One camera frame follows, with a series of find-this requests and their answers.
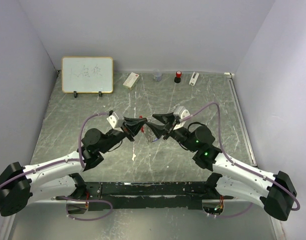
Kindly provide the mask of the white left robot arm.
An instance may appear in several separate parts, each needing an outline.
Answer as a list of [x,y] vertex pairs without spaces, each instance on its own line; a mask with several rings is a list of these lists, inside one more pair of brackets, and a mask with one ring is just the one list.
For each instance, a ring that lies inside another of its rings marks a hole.
[[147,123],[146,118],[118,117],[103,113],[111,129],[102,133],[96,128],[80,131],[78,148],[54,160],[22,166],[9,164],[0,174],[0,215],[8,217],[39,200],[59,197],[79,200],[86,194],[81,173],[98,166],[103,154],[127,138],[131,142]]

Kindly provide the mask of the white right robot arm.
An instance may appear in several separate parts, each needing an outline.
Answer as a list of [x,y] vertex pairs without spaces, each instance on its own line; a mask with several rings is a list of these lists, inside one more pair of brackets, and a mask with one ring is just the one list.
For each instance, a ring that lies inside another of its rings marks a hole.
[[211,199],[229,196],[246,200],[262,207],[271,217],[286,221],[297,196],[289,175],[283,171],[267,172],[245,164],[213,145],[215,137],[203,123],[189,131],[172,113],[154,114],[161,125],[147,122],[156,138],[174,139],[184,149],[193,152],[193,160],[202,169],[218,178],[205,186]]

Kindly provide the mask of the red tagged key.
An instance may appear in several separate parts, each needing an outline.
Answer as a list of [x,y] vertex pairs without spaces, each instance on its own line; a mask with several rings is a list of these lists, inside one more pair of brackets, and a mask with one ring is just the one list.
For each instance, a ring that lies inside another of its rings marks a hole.
[[144,124],[143,124],[143,126],[141,127],[141,132],[142,132],[142,133],[145,133],[145,129],[144,129],[144,128],[145,128],[145,123],[144,123]]

